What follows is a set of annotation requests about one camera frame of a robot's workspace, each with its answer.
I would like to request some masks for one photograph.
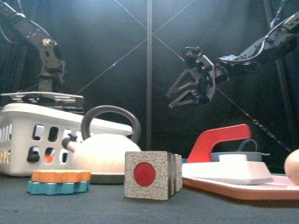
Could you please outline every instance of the kettle handle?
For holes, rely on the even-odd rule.
[[[80,131],[81,131],[81,137],[83,140],[85,140],[87,138],[89,138],[89,125],[91,125],[91,121],[92,119],[104,113],[116,113],[120,114],[121,116],[124,116],[129,122],[133,125],[133,135],[131,137],[131,140],[137,143],[139,141],[139,137],[140,137],[140,132],[141,132],[141,127],[140,127],[140,122],[137,121],[136,117],[123,108],[116,107],[116,106],[97,106],[95,108],[92,108],[87,114],[83,116],[81,119],[81,124],[80,124]]]

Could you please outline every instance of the pink cutting board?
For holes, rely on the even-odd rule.
[[[272,175],[273,182],[263,185],[232,185],[201,178],[183,178],[185,186],[239,200],[299,200],[299,185],[288,177]]]

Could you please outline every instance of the egg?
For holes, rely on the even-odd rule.
[[[284,174],[299,186],[299,150],[295,150],[285,158]]]

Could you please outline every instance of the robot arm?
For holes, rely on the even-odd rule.
[[[64,61],[59,59],[57,43],[49,33],[24,14],[20,14],[0,1],[0,25],[8,25],[38,50],[41,59],[41,73],[38,91],[60,92],[64,76]]]
[[[175,98],[169,107],[207,103],[215,93],[215,84],[227,81],[239,72],[255,70],[257,63],[284,57],[296,47],[299,12],[287,18],[239,55],[219,58],[211,63],[199,47],[185,47],[183,56],[191,69],[185,69],[169,87],[167,96]]]

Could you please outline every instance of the red circle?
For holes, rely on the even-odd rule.
[[[155,168],[147,162],[136,165],[135,171],[135,182],[140,186],[149,186],[155,182]]]

